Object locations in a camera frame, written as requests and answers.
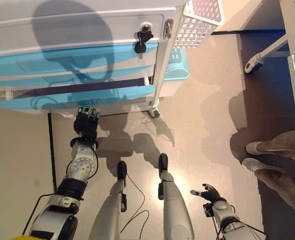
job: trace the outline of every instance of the yellow object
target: yellow object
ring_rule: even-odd
[[[18,237],[12,238],[11,240],[42,240],[42,239],[33,237],[33,236],[18,236]]]

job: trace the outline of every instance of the floor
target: floor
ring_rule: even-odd
[[[251,56],[262,51],[280,38],[283,33],[241,34],[238,45],[241,49],[242,66]],[[230,141],[231,150],[245,153],[244,143],[269,140],[283,132],[295,130],[295,107],[289,67],[286,58],[266,58],[263,68],[253,75],[244,76],[243,96],[247,127],[238,128]],[[238,98],[231,99],[233,109]],[[283,167],[295,177],[295,161],[277,155],[260,155],[257,159],[267,164]],[[262,204],[262,220],[265,232],[271,240],[295,239],[295,212],[279,195],[258,181]]]
[[[190,194],[192,189],[202,190],[203,183],[215,186],[236,207],[244,222],[263,229],[258,181],[239,162],[245,139],[251,138],[243,131],[249,127],[249,105],[244,98],[247,84],[241,53],[239,36],[210,36],[199,48],[187,51],[190,77],[175,96],[161,99],[161,117],[150,119],[146,112],[134,112],[100,119],[99,170],[83,196],[74,239],[87,239],[95,216],[116,181],[120,160],[127,163],[130,177],[145,194],[142,209],[149,210],[149,219],[142,239],[163,239],[163,202],[158,200],[160,180],[156,169],[160,153],[168,155],[168,170],[185,199],[195,239],[216,238],[213,222],[205,217],[202,208],[206,201]],[[53,114],[52,120],[59,183],[71,159],[70,140],[76,134],[73,120],[58,114]],[[254,123],[253,128],[262,129],[263,122]],[[127,212],[121,216],[122,226],[143,200],[130,181],[124,193]],[[145,218],[144,214],[138,216],[121,239],[138,239]]]
[[[53,191],[49,146],[46,114],[0,108],[0,240],[20,236],[38,197]]]

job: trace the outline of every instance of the beige pants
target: beige pants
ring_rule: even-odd
[[[272,152],[295,160],[295,131],[288,131],[272,140],[264,141],[257,146],[257,150],[262,153]],[[295,210],[295,177],[269,169],[260,169],[254,174]]]
[[[295,177],[270,169],[259,169],[254,174],[295,210]]]

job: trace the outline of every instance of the white plastic basket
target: white plastic basket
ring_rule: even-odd
[[[174,48],[196,48],[223,23],[221,0],[190,0],[185,5]]]

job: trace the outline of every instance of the person's leg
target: person's leg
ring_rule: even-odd
[[[251,142],[246,151],[254,155],[274,153],[295,160],[295,131],[282,133],[269,141]]]
[[[258,169],[254,175],[295,210],[295,177],[272,169]]]

